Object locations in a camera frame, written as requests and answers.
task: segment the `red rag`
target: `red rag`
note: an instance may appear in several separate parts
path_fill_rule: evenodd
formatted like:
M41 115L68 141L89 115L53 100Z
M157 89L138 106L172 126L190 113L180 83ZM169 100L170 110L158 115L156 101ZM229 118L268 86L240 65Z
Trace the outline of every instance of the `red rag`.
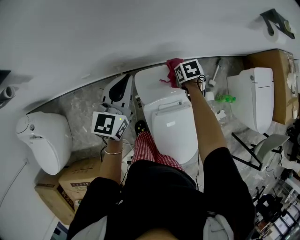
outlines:
M170 79L169 81L160 79L161 82L165 82L165 83L170 83L171 82L171 87L172 88L179 88L177 87L177 80L176 80L176 74L175 74L175 70L174 68L176 68L178 66L178 64L182 63L183 59L181 58L173 58L173 59L169 59L167 60L167 66L170 70L169 74L168 74L168 78Z

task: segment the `fiducial marker cube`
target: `fiducial marker cube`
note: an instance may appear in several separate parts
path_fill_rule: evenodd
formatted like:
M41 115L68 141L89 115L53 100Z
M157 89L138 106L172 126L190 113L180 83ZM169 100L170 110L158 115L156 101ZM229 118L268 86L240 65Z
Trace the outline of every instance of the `fiducial marker cube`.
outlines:
M177 65L174 70L178 82L183 84L184 82L198 78L201 74L203 74L200 72L199 66L198 59L186 61Z
M119 141L128 126L129 121L124 115L93 112L91 132L102 138Z

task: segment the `pink cloth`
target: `pink cloth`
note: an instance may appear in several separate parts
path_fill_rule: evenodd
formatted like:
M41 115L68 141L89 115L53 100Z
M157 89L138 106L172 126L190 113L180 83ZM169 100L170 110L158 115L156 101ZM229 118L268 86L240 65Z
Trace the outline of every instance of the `pink cloth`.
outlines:
M131 164L138 160L148 160L184 171L174 158L159 153L149 132L140 133L135 140L135 153Z
M165 82L165 83L171 83L172 88L179 88L176 83L177 80L176 80L176 74L175 74L174 68L176 68L178 66L178 64L180 64L182 62L183 62L183 59L181 59L181 58L173 58L173 59L167 60L166 64L170 70L170 72L168 74L168 78L170 80L166 81L166 80L160 79L160 81Z

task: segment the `toilet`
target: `toilet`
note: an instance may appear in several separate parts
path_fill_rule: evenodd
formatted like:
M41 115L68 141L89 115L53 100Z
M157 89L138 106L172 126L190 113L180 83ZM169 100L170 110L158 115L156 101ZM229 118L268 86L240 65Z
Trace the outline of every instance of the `toilet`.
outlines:
M185 91L160 81L168 81L168 73L166 65L140 71L135 75L135 87L158 151L183 164L198 150L196 128Z
M73 140L64 116L43 112L28 114L19 119L16 134L50 175L56 175L70 158Z
M227 78L228 92L236 97L230 107L234 116L250 129L265 133L272 122L274 107L273 71L256 67Z

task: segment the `bracelet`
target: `bracelet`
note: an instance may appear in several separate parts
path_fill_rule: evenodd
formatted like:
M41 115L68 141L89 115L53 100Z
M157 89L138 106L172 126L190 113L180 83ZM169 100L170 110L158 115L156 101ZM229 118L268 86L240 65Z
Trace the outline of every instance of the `bracelet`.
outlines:
M104 152L106 153L106 154L108 154L108 155L117 155L117 154L120 154L120 153L122 153L123 152L123 148L122 148L122 151L121 152L116 152L116 153L110 153L110 152L107 152L106 151L106 149L104 149Z

